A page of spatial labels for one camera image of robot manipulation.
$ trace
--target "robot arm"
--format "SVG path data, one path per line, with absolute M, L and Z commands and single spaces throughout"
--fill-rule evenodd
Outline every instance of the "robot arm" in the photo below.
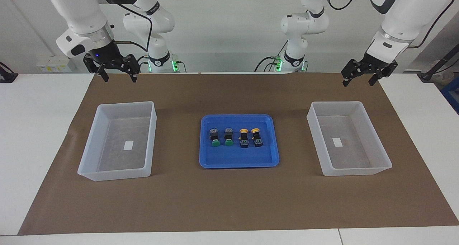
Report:
M 135 57 L 123 57 L 116 46 L 113 33 L 97 0 L 51 0 L 59 14 L 67 21 L 69 29 L 56 40 L 59 49 L 68 57 L 87 52 L 83 61 L 90 73 L 108 75 L 105 69 L 128 73 L 133 82 L 140 72 Z
M 373 7 L 385 14 L 372 43 L 357 62 L 351 59 L 341 71 L 343 85 L 363 74 L 374 74 L 374 85 L 382 77 L 389 77 L 397 67 L 395 58 L 416 39 L 421 29 L 433 21 L 449 0 L 371 0 Z
M 326 0 L 301 0 L 301 3 L 307 9 L 306 13 L 282 18 L 281 29 L 288 37 L 288 46 L 282 58 L 283 71 L 297 72 L 302 68 L 308 47 L 304 35 L 323 33 L 328 28 L 328 16 L 324 13 Z
M 172 63 L 172 56 L 167 49 L 166 41 L 159 34 L 171 32 L 175 27 L 175 21 L 172 14 L 164 9 L 158 0 L 107 0 L 110 4 L 132 4 L 140 8 L 142 14 L 149 18 L 153 28 L 150 33 L 150 22 L 143 17 L 133 13 L 127 13 L 123 18 L 124 27 L 128 32 L 139 37 L 144 43 L 147 43 L 150 37 L 148 47 L 148 56 L 153 72 L 172 72 L 178 68 Z
M 163 9 L 158 0 L 107 0 L 111 4 L 133 4 L 144 10 L 154 25 L 151 45 L 148 53 L 151 62 L 158 68 L 156 71 L 177 71 L 171 62 L 164 39 L 158 33 L 174 29 L 174 18 Z M 102 13 L 97 0 L 51 0 L 59 14 L 67 21 L 69 29 L 56 43 L 68 57 L 75 57 L 87 52 L 83 61 L 90 73 L 96 73 L 108 81 L 105 69 L 117 69 L 128 73 L 133 82 L 140 73 L 135 57 L 129 54 L 123 57 L 113 39 L 111 27 Z M 145 42 L 150 35 L 150 22 L 144 18 L 127 14 L 124 24 L 128 31 L 135 33 Z

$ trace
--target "white label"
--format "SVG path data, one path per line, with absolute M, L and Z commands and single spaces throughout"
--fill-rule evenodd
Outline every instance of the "white label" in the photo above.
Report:
M 333 143 L 335 144 L 335 147 L 343 147 L 343 143 L 341 142 L 341 138 L 339 137 L 333 137 Z
M 133 140 L 128 140 L 128 141 L 124 142 L 124 149 L 123 150 L 132 150 L 133 145 L 134 145 L 134 141 Z

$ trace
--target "blue tray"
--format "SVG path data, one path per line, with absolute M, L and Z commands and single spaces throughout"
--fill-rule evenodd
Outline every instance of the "blue tray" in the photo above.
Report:
M 232 146 L 225 146 L 224 130 L 233 128 Z M 218 139 L 222 143 L 213 147 L 209 139 L 209 130 L 218 129 Z M 263 140 L 262 147 L 255 147 L 249 133 L 249 147 L 239 145 L 239 130 L 253 128 L 260 129 Z M 279 163 L 276 135 L 274 134 L 273 119 L 266 114 L 228 114 L 207 115 L 201 121 L 199 163 L 207 169 L 224 168 L 264 168 L 274 167 Z

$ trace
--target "brown paper mat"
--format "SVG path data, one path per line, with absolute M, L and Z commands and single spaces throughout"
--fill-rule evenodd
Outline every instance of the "brown paper mat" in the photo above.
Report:
M 141 75 L 136 84 L 126 75 L 108 84 L 95 77 L 19 234 L 458 225 L 381 86 L 367 80 L 344 88 L 340 74 Z M 156 107 L 152 175 L 79 176 L 97 106 L 136 101 Z M 393 168 L 323 176 L 306 121 L 313 101 L 362 101 Z M 201 118 L 233 113 L 272 116 L 277 167 L 200 167 Z

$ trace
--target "translucent plastic bin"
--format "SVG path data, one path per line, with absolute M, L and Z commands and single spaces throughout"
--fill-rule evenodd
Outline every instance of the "translucent plastic bin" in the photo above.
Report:
M 372 175 L 392 168 L 361 102 L 313 102 L 307 118 L 325 176 Z
M 93 181 L 148 177 L 155 130 L 153 102 L 99 105 L 78 174 Z

